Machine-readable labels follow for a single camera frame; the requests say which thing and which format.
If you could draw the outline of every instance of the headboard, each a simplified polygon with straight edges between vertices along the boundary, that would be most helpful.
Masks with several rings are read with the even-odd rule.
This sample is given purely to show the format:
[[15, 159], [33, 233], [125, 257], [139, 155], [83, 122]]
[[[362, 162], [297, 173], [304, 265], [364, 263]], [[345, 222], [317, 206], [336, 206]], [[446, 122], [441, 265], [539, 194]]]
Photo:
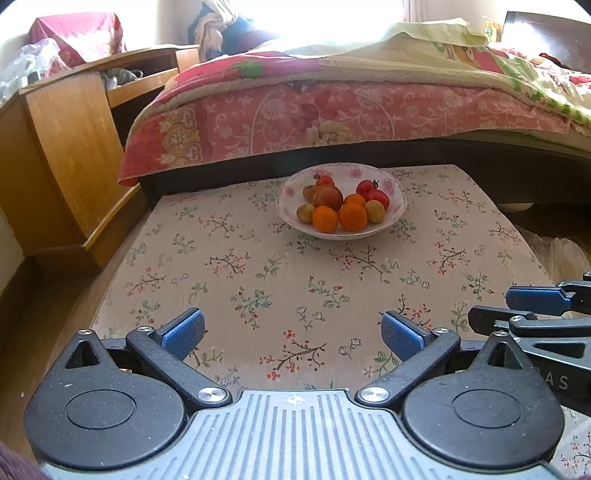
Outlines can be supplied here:
[[502, 42], [527, 54], [547, 53], [566, 67], [591, 73], [591, 24], [526, 12], [507, 12]]

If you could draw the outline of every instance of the wooden desk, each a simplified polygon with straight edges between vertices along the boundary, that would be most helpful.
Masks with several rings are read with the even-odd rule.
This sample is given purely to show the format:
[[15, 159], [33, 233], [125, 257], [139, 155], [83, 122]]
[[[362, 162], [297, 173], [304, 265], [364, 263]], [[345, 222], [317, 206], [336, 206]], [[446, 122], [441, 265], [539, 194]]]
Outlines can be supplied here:
[[[86, 63], [19, 90], [0, 108], [0, 206], [25, 255], [51, 273], [101, 270], [147, 211], [117, 184], [127, 134], [196, 46], [164, 45]], [[105, 92], [100, 72], [144, 77]]]

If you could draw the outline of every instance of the baseboard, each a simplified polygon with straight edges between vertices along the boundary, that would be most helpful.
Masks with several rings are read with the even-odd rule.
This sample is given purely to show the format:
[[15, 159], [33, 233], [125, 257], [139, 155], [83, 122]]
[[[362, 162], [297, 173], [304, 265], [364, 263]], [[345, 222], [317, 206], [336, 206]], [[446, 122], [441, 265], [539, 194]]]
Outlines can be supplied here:
[[0, 293], [0, 351], [41, 283], [42, 276], [35, 259], [26, 257]]
[[35, 259], [44, 273], [56, 276], [88, 276], [101, 272], [125, 237], [148, 211], [139, 185], [130, 189], [83, 245], [44, 248]]

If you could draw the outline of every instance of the bowl of fruit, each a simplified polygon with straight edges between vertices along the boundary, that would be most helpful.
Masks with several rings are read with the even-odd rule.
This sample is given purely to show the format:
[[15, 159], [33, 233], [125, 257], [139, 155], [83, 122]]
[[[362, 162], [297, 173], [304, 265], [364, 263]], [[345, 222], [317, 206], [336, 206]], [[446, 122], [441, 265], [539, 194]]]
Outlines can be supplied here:
[[407, 207], [400, 181], [369, 165], [328, 163], [289, 177], [277, 213], [299, 231], [328, 240], [365, 238], [393, 225]]

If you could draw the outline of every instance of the shelf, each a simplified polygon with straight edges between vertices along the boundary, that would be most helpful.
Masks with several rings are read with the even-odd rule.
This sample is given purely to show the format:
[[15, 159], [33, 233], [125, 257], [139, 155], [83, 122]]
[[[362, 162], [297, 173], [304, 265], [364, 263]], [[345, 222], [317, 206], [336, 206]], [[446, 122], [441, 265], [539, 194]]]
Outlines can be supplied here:
[[126, 83], [114, 90], [107, 91], [107, 98], [109, 100], [109, 106], [114, 108], [122, 103], [128, 102], [140, 95], [156, 90], [157, 88], [163, 87], [164, 84], [169, 81], [178, 73], [178, 69], [164, 70], [163, 72], [154, 73], [147, 77], [141, 78], [134, 82]]

